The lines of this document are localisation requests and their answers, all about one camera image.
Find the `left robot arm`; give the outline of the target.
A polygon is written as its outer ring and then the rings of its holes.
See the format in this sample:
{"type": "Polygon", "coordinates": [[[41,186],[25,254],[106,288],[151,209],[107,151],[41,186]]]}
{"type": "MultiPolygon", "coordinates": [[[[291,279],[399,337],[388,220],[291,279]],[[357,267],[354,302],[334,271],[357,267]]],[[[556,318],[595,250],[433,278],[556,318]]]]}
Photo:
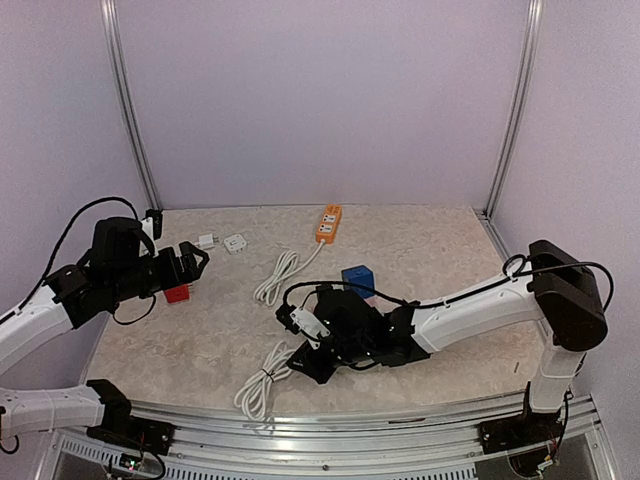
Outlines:
{"type": "MultiPolygon", "coordinates": [[[[124,301],[199,280],[208,262],[208,253],[190,242],[156,248],[139,220],[99,221],[80,261],[46,275],[30,298],[2,317],[2,371],[100,314],[116,313],[124,301]]],[[[67,389],[2,390],[2,438],[63,427],[84,427],[95,438],[124,446],[143,435],[130,401],[107,380],[67,389]]]]}

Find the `pink power strip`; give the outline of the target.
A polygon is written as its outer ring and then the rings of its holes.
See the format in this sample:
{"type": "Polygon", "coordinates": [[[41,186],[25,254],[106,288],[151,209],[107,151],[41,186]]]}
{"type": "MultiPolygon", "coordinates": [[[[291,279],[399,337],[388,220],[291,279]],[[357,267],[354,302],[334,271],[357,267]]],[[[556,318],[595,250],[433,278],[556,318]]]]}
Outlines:
{"type": "Polygon", "coordinates": [[[368,298],[365,298],[364,301],[369,306],[376,308],[381,312],[390,311],[396,307],[396,304],[394,302],[391,302],[388,299],[381,297],[379,295],[372,295],[368,298]]]}

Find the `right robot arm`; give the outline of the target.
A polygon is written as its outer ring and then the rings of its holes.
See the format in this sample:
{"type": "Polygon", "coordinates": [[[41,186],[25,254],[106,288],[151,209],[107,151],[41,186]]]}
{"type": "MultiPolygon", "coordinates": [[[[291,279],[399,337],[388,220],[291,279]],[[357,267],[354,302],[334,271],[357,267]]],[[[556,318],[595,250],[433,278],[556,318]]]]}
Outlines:
{"type": "Polygon", "coordinates": [[[565,403],[565,393],[586,353],[608,334],[606,313],[613,299],[601,294],[595,273],[608,270],[597,262],[579,261],[547,240],[529,246],[503,263],[500,275],[448,297],[407,301],[378,292],[394,304],[382,313],[360,296],[360,286],[346,281],[308,281],[316,298],[311,310],[287,297],[276,319],[306,341],[288,365],[318,384],[339,367],[367,370],[404,366],[463,340],[529,321],[551,329],[535,375],[526,388],[526,410],[515,416],[514,438],[535,442],[565,403]]]}

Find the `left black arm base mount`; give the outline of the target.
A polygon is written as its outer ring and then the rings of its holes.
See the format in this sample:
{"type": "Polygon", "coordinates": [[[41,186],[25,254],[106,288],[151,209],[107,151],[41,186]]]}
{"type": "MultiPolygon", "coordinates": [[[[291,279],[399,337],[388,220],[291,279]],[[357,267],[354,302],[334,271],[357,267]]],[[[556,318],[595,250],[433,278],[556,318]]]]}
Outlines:
{"type": "Polygon", "coordinates": [[[108,380],[89,380],[86,386],[98,394],[104,406],[101,423],[86,430],[89,438],[151,454],[168,454],[174,425],[132,415],[130,400],[108,380]]]}

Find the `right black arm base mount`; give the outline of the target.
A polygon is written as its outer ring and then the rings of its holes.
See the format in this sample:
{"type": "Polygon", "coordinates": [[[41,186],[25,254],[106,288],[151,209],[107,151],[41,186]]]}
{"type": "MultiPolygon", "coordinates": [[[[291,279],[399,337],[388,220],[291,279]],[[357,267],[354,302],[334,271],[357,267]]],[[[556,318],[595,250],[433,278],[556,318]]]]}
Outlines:
{"type": "Polygon", "coordinates": [[[530,390],[531,383],[528,383],[520,413],[479,424],[478,435],[485,455],[560,439],[564,435],[560,411],[535,413],[530,405],[530,390]]]}

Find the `red cube adapter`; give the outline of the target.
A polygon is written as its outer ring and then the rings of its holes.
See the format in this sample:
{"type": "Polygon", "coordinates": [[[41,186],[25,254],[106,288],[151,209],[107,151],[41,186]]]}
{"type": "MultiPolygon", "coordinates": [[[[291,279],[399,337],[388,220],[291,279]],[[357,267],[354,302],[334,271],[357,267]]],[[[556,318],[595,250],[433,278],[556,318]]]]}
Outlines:
{"type": "Polygon", "coordinates": [[[189,301],[191,298],[191,284],[182,284],[163,291],[168,304],[176,304],[189,301]]]}

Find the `white multi-outlet plug adapter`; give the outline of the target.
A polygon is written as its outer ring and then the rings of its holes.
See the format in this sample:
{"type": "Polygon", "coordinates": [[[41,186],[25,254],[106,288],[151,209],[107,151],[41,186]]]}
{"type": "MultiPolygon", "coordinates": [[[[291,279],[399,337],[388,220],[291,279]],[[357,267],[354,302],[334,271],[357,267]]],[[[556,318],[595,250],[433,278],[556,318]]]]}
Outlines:
{"type": "Polygon", "coordinates": [[[233,234],[223,240],[223,245],[229,254],[235,255],[244,251],[248,243],[241,234],[233,234]]]}

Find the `orange power strip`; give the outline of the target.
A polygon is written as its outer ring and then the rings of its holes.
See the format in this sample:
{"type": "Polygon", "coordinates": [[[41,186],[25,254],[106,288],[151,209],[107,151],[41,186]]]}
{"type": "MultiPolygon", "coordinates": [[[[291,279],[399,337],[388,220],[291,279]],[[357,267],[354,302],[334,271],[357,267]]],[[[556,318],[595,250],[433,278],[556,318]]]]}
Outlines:
{"type": "Polygon", "coordinates": [[[329,245],[334,242],[342,218],[342,210],[342,206],[338,204],[329,204],[325,207],[315,232],[317,243],[329,245]]]}

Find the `white usb charger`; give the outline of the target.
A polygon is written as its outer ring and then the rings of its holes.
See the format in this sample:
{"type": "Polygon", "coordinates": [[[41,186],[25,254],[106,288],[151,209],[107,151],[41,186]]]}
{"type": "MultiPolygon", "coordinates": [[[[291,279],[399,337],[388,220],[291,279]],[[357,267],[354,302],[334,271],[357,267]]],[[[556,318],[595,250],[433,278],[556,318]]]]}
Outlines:
{"type": "Polygon", "coordinates": [[[201,250],[211,250],[219,244],[219,238],[212,233],[200,235],[196,246],[201,250]]]}

